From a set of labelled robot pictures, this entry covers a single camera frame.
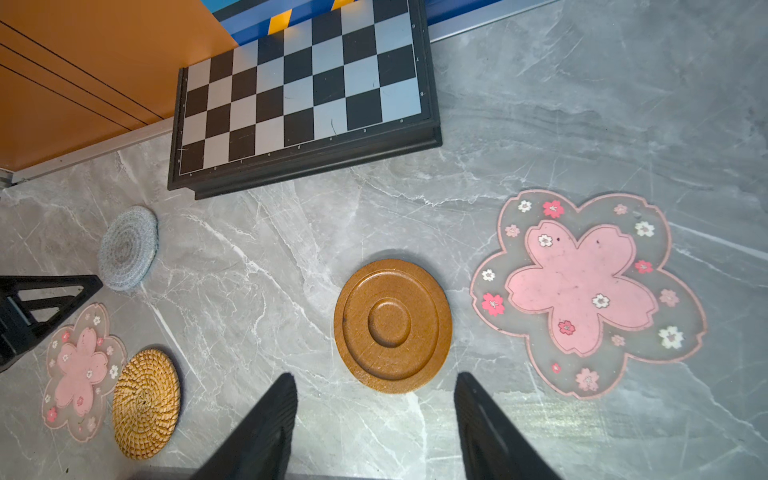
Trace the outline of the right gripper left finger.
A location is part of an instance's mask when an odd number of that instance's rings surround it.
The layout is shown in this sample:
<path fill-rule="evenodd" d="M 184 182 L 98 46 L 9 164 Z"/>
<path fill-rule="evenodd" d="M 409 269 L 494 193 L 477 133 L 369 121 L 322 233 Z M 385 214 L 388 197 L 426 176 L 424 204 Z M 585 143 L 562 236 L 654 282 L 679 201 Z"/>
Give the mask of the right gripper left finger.
<path fill-rule="evenodd" d="M 194 479 L 283 479 L 298 407 L 289 373 L 280 375 Z"/>

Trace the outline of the pink flower coaster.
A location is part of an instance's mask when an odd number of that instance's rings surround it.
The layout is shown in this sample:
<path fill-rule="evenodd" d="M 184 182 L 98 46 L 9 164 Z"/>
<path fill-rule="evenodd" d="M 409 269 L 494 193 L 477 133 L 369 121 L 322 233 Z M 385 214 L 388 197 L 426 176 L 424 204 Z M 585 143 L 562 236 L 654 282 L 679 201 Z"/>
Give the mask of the pink flower coaster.
<path fill-rule="evenodd" d="M 675 363 L 701 349 L 706 314 L 667 269 L 669 223 L 645 198 L 611 193 L 575 204 L 524 190 L 502 207 L 496 237 L 498 251 L 472 278 L 473 309 L 521 338 L 556 392 L 596 398 L 630 360 Z"/>
<path fill-rule="evenodd" d="M 95 302 L 85 307 L 75 323 L 53 334 L 47 348 L 49 379 L 41 406 L 45 426 L 65 428 L 80 443 L 92 440 L 126 362 L 123 342 L 110 333 L 106 306 Z"/>

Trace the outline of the brown wooden round coaster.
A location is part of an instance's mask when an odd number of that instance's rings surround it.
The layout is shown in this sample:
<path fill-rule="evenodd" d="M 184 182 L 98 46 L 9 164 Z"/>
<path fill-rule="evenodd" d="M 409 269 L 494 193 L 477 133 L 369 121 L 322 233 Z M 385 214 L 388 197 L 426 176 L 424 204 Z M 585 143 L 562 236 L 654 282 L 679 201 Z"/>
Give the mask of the brown wooden round coaster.
<path fill-rule="evenodd" d="M 447 359 L 453 333 L 447 297 L 420 266 L 369 263 L 342 288 L 334 313 L 336 346 L 363 385 L 387 394 L 417 390 Z"/>

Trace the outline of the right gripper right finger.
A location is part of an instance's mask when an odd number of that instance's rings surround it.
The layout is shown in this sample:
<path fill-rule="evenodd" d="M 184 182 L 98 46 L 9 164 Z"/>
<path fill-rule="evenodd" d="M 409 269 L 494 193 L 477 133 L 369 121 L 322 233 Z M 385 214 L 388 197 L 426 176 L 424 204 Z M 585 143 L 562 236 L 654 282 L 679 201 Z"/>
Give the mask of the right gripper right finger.
<path fill-rule="evenodd" d="M 468 479 L 560 479 L 472 374 L 458 374 L 454 404 Z"/>

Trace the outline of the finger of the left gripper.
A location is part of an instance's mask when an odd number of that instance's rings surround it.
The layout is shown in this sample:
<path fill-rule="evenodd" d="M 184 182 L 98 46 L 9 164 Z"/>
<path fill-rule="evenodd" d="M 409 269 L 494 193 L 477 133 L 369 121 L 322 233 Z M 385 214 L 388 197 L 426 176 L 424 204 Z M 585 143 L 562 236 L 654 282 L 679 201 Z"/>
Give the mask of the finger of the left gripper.
<path fill-rule="evenodd" d="M 77 295 L 23 300 L 22 291 L 78 287 Z M 103 287 L 97 275 L 1 276 L 1 371 L 37 347 Z"/>

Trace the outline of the black white chessboard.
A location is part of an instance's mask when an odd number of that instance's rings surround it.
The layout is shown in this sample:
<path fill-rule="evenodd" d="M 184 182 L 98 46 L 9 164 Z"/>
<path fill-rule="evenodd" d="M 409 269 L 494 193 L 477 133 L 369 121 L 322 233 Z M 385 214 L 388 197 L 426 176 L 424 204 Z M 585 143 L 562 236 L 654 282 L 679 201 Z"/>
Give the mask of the black white chessboard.
<path fill-rule="evenodd" d="M 425 5 L 356 1 L 182 68 L 167 186 L 204 199 L 441 143 Z"/>

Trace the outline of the grey woven round coaster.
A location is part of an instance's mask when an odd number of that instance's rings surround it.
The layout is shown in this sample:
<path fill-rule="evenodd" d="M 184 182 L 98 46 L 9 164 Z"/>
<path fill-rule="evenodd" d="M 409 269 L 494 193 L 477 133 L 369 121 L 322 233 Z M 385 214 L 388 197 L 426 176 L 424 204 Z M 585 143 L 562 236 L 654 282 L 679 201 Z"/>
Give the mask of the grey woven round coaster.
<path fill-rule="evenodd" d="M 118 292 L 138 286 L 148 273 L 158 246 L 155 214 L 144 206 L 125 210 L 110 224 L 98 251 L 103 284 Z"/>

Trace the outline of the yellow rattan round coaster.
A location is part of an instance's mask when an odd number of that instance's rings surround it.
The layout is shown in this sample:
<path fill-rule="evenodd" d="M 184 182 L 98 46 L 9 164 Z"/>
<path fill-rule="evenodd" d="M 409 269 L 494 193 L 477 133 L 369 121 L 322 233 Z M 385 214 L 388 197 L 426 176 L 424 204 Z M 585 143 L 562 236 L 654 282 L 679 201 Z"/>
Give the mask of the yellow rattan round coaster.
<path fill-rule="evenodd" d="M 170 357 L 159 349 L 137 353 L 114 390 L 112 423 L 121 452 L 148 460 L 170 441 L 178 423 L 181 387 Z"/>

